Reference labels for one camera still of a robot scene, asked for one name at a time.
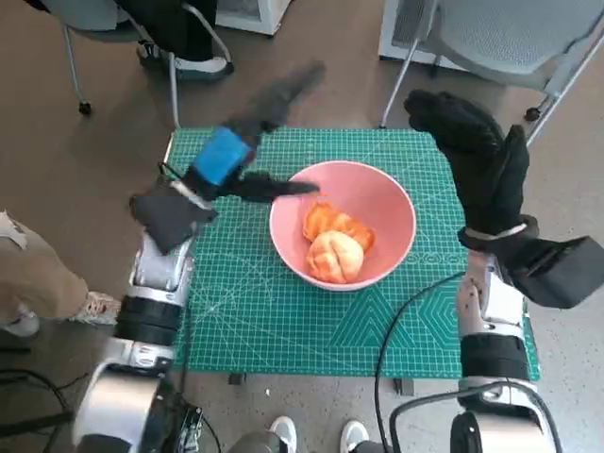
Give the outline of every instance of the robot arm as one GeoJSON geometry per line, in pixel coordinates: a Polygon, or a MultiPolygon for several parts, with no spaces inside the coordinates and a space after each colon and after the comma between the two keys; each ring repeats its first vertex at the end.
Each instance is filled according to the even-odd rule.
{"type": "MultiPolygon", "coordinates": [[[[465,215],[459,238],[469,253],[457,312],[466,396],[458,397],[465,412],[453,422],[451,451],[561,451],[529,382],[525,297],[544,307],[575,307],[604,283],[604,250],[589,237],[539,239],[536,220],[521,215],[529,167],[521,126],[504,136],[489,113],[446,92],[411,92],[405,108],[411,127],[430,133],[447,158],[465,215]]],[[[391,431],[402,411],[393,412],[391,431]]]]}
{"type": "Polygon", "coordinates": [[[270,202],[318,190],[310,183],[242,172],[261,134],[280,126],[292,102],[324,71],[314,62],[275,82],[215,130],[183,177],[161,177],[131,200],[132,214],[146,232],[113,336],[75,419],[77,451],[197,451],[201,410],[184,401],[166,378],[191,283],[193,237],[217,215],[211,201],[219,196],[270,202]]]}

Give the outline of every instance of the beige pants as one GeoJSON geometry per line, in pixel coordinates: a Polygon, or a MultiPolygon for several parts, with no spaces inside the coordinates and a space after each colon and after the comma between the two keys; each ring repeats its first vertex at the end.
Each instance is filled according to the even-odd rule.
{"type": "Polygon", "coordinates": [[[0,211],[0,326],[23,304],[43,318],[67,318],[86,303],[88,286],[37,233],[0,211]]]}

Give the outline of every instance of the table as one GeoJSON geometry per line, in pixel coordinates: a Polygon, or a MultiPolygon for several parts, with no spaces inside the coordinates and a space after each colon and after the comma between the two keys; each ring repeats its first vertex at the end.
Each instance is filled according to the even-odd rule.
{"type": "MultiPolygon", "coordinates": [[[[184,173],[211,129],[179,129],[168,161],[184,173]]],[[[417,214],[405,261],[378,284],[330,293],[294,274],[275,251],[268,206],[219,200],[220,213],[193,248],[192,371],[372,376],[400,306],[430,283],[465,268],[457,240],[463,215],[448,164],[428,134],[410,129],[283,128],[264,139],[252,168],[287,178],[313,163],[349,159],[398,180],[417,214]]],[[[384,363],[394,378],[459,378],[453,281],[411,304],[384,363]]],[[[526,319],[531,379],[540,370],[526,319]]]]}

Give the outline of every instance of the blue gripper part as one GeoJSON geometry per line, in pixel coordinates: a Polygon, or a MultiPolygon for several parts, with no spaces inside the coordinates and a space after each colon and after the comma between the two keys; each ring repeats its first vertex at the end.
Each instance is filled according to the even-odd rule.
{"type": "Polygon", "coordinates": [[[207,182],[220,186],[251,151],[252,148],[237,134],[220,126],[195,157],[193,168],[207,182]]]}

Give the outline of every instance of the table leg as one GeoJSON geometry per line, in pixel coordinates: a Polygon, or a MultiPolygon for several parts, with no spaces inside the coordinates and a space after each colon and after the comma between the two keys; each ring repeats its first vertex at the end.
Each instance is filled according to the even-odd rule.
{"type": "Polygon", "coordinates": [[[415,384],[413,379],[394,378],[394,391],[400,396],[414,396],[415,384]]]}

